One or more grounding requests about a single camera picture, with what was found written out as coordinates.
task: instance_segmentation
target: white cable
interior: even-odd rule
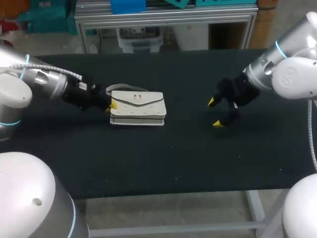
[[[312,130],[312,101],[308,101],[308,138],[309,138],[309,147],[311,149],[313,163],[317,172],[317,161],[314,150],[314,142],[313,142],[313,130]]]
[[[55,71],[55,72],[60,72],[63,74],[68,74],[71,75],[75,78],[78,78],[79,80],[82,80],[82,76],[74,73],[72,71],[63,69],[63,68],[58,68],[58,67],[54,67],[54,66],[50,66],[50,65],[43,65],[43,64],[17,64],[17,65],[12,65],[9,66],[8,68],[35,68],[35,69],[44,69],[44,70],[48,70],[48,71]]]

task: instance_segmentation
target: concrete floor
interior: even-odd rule
[[[277,17],[268,44],[282,35],[308,11],[317,11],[316,0],[279,0]],[[32,34],[22,32],[4,37],[19,50],[32,55],[80,53],[80,41],[68,34]],[[119,52],[112,47],[107,53]],[[265,211],[279,190],[261,191]],[[137,226],[182,225],[211,222],[235,222],[251,219],[246,197],[241,191],[97,198],[77,201],[91,229]],[[166,234],[135,237],[153,238],[255,238],[253,231]],[[277,231],[275,238],[281,238]]]

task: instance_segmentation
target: black tablecloth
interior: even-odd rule
[[[36,97],[0,152],[39,157],[74,198],[290,188],[314,172],[307,101],[262,93],[241,109],[234,125],[221,129],[212,123],[227,104],[207,107],[216,83],[236,76],[261,53],[40,57],[98,83],[162,91],[165,126],[113,126],[97,109],[81,112],[62,100]]]

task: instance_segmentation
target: table leg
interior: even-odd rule
[[[265,213],[262,207],[259,192],[257,190],[245,191],[247,201],[249,203],[250,212],[253,221],[263,221],[265,219]]]
[[[282,190],[281,194],[274,202],[271,210],[264,219],[266,227],[256,230],[257,238],[271,238],[277,228],[282,224],[282,210],[288,191],[289,189]]]
[[[90,54],[91,52],[90,52],[90,48],[89,48],[89,44],[87,40],[86,30],[83,24],[79,24],[79,30],[83,39],[84,51],[85,53]]]
[[[257,14],[252,15],[252,23],[251,23],[251,26],[250,26],[250,32],[248,33],[248,38],[247,38],[247,42],[246,42],[246,45],[245,45],[246,49],[249,47],[249,44],[250,44],[250,40],[251,40],[251,37],[252,37],[252,33],[253,33],[253,29],[254,29],[254,24],[256,22],[256,18],[257,18]]]
[[[242,42],[241,42],[241,49],[246,48],[246,42],[248,38],[248,34],[250,32],[250,27],[251,27],[251,21],[252,21],[252,16],[249,16],[249,20],[247,22],[247,25],[244,28],[243,36],[242,36]]]

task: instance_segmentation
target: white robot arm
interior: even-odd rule
[[[49,99],[62,98],[82,110],[91,106],[102,111],[116,107],[106,94],[106,87],[0,45],[0,141],[12,136],[32,93]]]
[[[239,117],[238,108],[252,102],[263,90],[274,89],[286,98],[314,99],[317,95],[316,89],[313,89],[316,84],[312,82],[313,75],[310,73],[315,69],[315,62],[317,13],[309,12],[239,76],[233,80],[224,78],[217,84],[217,93],[212,96],[208,106],[213,107],[226,99],[230,111],[213,125],[233,123]]]

